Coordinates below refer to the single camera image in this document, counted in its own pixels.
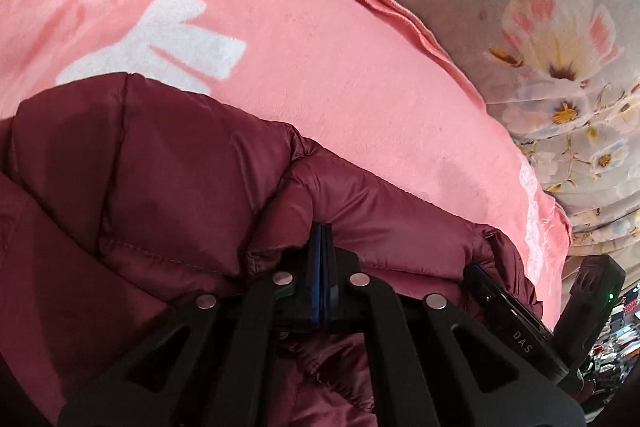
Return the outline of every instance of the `metal pin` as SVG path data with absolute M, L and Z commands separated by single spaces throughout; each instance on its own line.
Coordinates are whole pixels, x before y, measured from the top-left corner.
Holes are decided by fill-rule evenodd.
M 441 310 L 447 305 L 447 298 L 439 293 L 427 295 L 424 301 L 432 310 Z
M 354 286 L 366 286 L 371 282 L 371 278 L 366 273 L 354 273 L 349 277 L 349 282 Z
M 217 303 L 218 300 L 209 293 L 205 293 L 196 299 L 196 306 L 201 310 L 210 310 Z
M 293 276 L 289 272 L 276 272 L 273 274 L 273 282 L 278 286 L 286 286 L 293 282 Z

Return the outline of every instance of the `white pattern on pink blanket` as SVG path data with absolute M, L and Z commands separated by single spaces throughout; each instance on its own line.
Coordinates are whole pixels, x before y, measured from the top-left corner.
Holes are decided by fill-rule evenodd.
M 289 121 L 404 190 L 504 230 L 545 322 L 557 320 L 562 210 L 433 35 L 392 0 L 0 0 L 0 18 L 13 29 L 0 35 L 2 114 L 55 82 L 126 70 Z

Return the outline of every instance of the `pink blanket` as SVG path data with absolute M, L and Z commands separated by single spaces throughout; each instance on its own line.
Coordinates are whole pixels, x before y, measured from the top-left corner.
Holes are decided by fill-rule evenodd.
M 392 0 L 0 0 L 0 20 L 1 114 L 54 84 L 137 71 L 288 121 L 505 231 L 555 324 L 564 214 L 433 35 Z

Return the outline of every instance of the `maroon puffer jacket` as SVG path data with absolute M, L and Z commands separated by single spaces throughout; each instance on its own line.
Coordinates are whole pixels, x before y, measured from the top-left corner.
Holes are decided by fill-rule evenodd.
M 481 263 L 542 315 L 511 241 L 335 156 L 290 125 L 114 73 L 0 122 L 0 353 L 52 421 L 65 399 L 203 292 L 241 292 L 332 223 L 399 293 L 464 306 Z M 362 338 L 284 341 L 271 426 L 375 425 Z

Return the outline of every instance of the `beige floral fabric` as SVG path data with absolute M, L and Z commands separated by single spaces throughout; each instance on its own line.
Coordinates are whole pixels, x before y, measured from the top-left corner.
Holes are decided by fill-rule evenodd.
M 628 285 L 640 279 L 640 0 L 398 1 L 567 211 L 570 254 L 610 253 Z M 565 266 L 567 288 L 578 265 Z

